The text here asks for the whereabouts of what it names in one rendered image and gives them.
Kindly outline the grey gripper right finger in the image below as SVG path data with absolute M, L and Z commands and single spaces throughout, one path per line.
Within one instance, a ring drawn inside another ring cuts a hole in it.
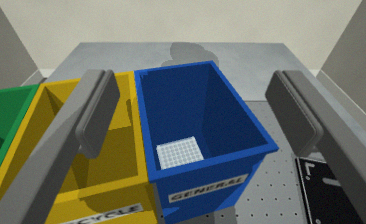
M 294 154 L 320 152 L 366 224 L 366 147 L 300 70 L 276 70 L 265 97 Z

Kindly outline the grey flat base plate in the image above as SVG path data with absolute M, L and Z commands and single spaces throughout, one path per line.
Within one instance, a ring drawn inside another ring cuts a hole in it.
M 174 224 L 308 224 L 296 163 L 268 101 L 244 101 L 279 147 L 266 154 L 234 206 Z

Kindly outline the blue bin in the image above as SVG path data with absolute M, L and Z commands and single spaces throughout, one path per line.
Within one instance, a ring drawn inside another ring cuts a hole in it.
M 134 75 L 149 182 L 165 224 L 234 206 L 266 154 L 279 150 L 240 95 L 213 60 Z M 161 169 L 157 145 L 193 136 L 204 160 Z

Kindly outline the yellow recycle bin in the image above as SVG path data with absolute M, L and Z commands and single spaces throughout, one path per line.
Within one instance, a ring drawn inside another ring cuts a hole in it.
M 76 154 L 45 224 L 159 224 L 134 73 L 114 74 L 120 98 L 101 153 Z M 0 167 L 0 200 L 80 79 L 40 84 Z

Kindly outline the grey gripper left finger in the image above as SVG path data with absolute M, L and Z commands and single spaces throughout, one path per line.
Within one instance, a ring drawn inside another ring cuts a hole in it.
M 119 98 L 111 69 L 86 70 L 0 200 L 0 224 L 45 224 L 76 154 L 99 156 Z

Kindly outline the green returns bin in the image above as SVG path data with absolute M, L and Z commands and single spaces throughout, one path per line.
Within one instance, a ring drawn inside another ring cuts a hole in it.
M 0 89 L 0 167 L 39 86 Z

